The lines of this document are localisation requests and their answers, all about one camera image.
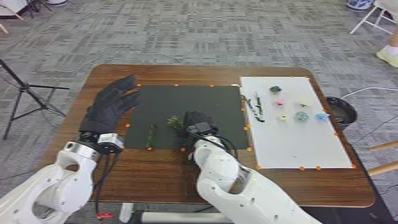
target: chair leg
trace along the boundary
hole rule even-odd
[[[8,31],[6,27],[4,27],[4,24],[0,24],[0,29],[4,30],[4,33],[10,34],[10,31]]]
[[[398,147],[398,141],[393,141],[390,143],[385,143],[383,145],[377,145],[370,148],[372,151],[385,150],[388,148]]]
[[[379,26],[379,23],[381,23],[381,19],[383,19],[383,16],[385,16],[385,12],[386,12],[386,10],[383,10],[381,15],[379,15],[379,17],[377,17],[377,22],[376,22],[376,25],[377,25],[377,26]]]
[[[358,26],[354,27],[351,34],[354,34],[354,33],[356,33],[358,28],[361,27],[363,23],[369,21],[369,18],[370,18],[370,16],[372,16],[372,14],[374,14],[376,10],[377,10],[377,6],[374,7],[374,9],[372,9],[372,11],[370,11],[369,15],[365,16],[365,18],[363,18],[363,20],[361,20],[361,22],[360,22]]]
[[[13,9],[10,8],[10,6],[8,6],[8,5],[0,5],[0,6],[11,11],[11,13],[13,13],[15,16],[17,16],[17,18],[18,18],[20,20],[24,20],[22,16],[20,16],[18,13],[13,11]]]
[[[370,176],[386,173],[388,171],[398,169],[398,162],[393,162],[379,167],[376,167],[374,169],[369,170]]]

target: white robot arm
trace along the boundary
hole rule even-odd
[[[40,170],[0,200],[0,223],[65,223],[91,198],[98,156],[91,147],[68,142],[56,164]],[[72,165],[79,165],[77,171],[68,170]],[[45,219],[33,212],[36,203],[54,210]]]
[[[207,136],[207,139],[223,144],[216,136]],[[276,183],[241,165],[232,154],[209,141],[196,143],[194,158],[202,167],[198,191],[233,223],[322,224]]]

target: gray carpet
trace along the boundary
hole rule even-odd
[[[66,112],[90,71],[106,63],[301,66],[315,73],[326,95],[344,96],[370,86],[398,87],[398,70],[376,57],[390,35],[367,25],[349,35],[363,16],[347,10],[344,0],[79,0],[54,12],[43,9],[34,19],[27,14],[26,21],[3,21],[11,34],[0,33],[0,55],[29,82],[72,88],[54,98]],[[17,93],[3,81],[3,128]],[[345,131],[353,143],[397,116],[397,99],[397,92],[379,90],[347,98],[360,111],[360,121]],[[27,98],[20,109],[31,108]],[[3,141],[0,178],[34,168],[61,123],[63,118],[49,112],[15,123],[10,140]],[[369,150],[398,139],[397,125],[398,119],[356,143],[367,168],[398,160],[397,149]],[[0,195],[27,178],[3,181]],[[386,191],[398,183],[398,171],[376,176],[376,183]],[[397,215],[398,188],[385,199]],[[107,206],[116,210],[120,205]],[[168,205],[148,208],[196,209]],[[91,223],[93,218],[88,206],[72,223]]]

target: wooden table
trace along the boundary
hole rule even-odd
[[[107,84],[127,75],[138,75],[143,85],[232,85],[241,83],[241,76],[310,77],[313,88],[328,111],[331,107],[322,95],[312,72],[303,68],[278,67],[205,67],[170,65],[100,65],[90,75],[77,97],[65,124],[58,131],[43,165],[54,163],[58,151],[79,135],[79,126],[86,108],[97,93]],[[132,112],[123,115],[118,133],[127,134]],[[354,149],[349,145],[337,119],[333,124],[356,169],[306,170],[267,169],[262,174],[280,184],[301,206],[367,207],[374,203],[367,171],[361,168]],[[241,162],[257,167],[255,152],[239,150]],[[162,149],[155,151],[125,150],[114,172],[109,176],[102,201],[148,203],[207,203],[196,191],[200,168],[187,164],[187,153]]]

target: metal stand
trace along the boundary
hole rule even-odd
[[[59,108],[50,104],[50,99],[54,96],[54,92],[58,89],[70,89],[66,87],[58,87],[58,86],[45,86],[45,85],[31,85],[29,83],[26,83],[20,79],[20,77],[17,76],[17,73],[13,72],[4,60],[0,60],[0,66],[4,67],[13,79],[17,80],[17,83],[20,85],[18,89],[20,89],[20,93],[18,93],[18,97],[17,97],[17,103],[15,103],[15,108],[13,108],[13,113],[11,113],[11,117],[10,117],[10,124],[8,124],[8,128],[6,128],[6,132],[4,132],[4,140],[8,139],[10,136],[10,130],[11,130],[11,125],[13,125],[13,121],[17,119],[20,119],[22,117],[26,117],[29,114],[33,114],[36,111],[42,110],[49,110],[52,111],[56,114],[59,114],[61,116],[66,117],[65,112],[59,110]],[[43,89],[52,89],[50,95],[47,97],[47,99],[38,95],[38,93],[33,90],[34,88],[43,88]],[[18,109],[18,105],[20,105],[20,100],[22,100],[22,94],[27,93],[36,101],[36,103],[40,104],[40,108],[34,109],[33,111],[29,111],[27,113],[24,113],[20,116],[17,116],[17,109]]]
[[[29,12],[31,12],[31,18],[34,18],[34,12],[42,11],[42,6],[45,6],[45,8],[49,9],[49,11],[54,11],[47,5],[47,3],[43,3],[42,0],[27,0],[29,3]]]

